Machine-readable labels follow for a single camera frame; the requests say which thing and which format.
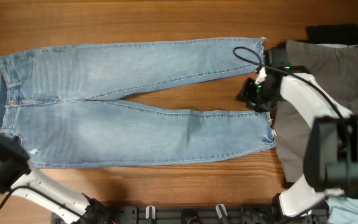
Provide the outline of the light blue denim jeans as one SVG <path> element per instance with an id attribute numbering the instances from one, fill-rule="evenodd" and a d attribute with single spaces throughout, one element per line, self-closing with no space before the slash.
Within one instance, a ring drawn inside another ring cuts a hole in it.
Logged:
<path id="1" fill-rule="evenodd" d="M 39 168 L 214 162 L 275 146 L 269 114 L 127 101 L 253 72 L 262 39 L 81 44 L 0 56 L 0 134 Z"/>

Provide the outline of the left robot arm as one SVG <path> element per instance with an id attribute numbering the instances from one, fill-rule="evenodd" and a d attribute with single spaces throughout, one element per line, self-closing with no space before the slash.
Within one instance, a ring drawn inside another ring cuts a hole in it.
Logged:
<path id="1" fill-rule="evenodd" d="M 18 143 L 3 135 L 0 135 L 0 194 L 6 195 L 0 209 L 10 197 L 16 196 L 50 210 L 65 223 L 109 222 L 100 202 L 46 176 Z"/>

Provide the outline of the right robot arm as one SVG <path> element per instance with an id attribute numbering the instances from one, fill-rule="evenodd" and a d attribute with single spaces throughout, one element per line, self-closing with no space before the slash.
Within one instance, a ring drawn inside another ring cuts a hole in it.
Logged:
<path id="1" fill-rule="evenodd" d="M 328 197 L 358 193 L 358 114 L 333 100 L 304 67 L 262 67 L 236 99 L 257 112 L 287 101 L 311 129 L 303 175 L 272 205 L 277 223 L 310 214 Z"/>

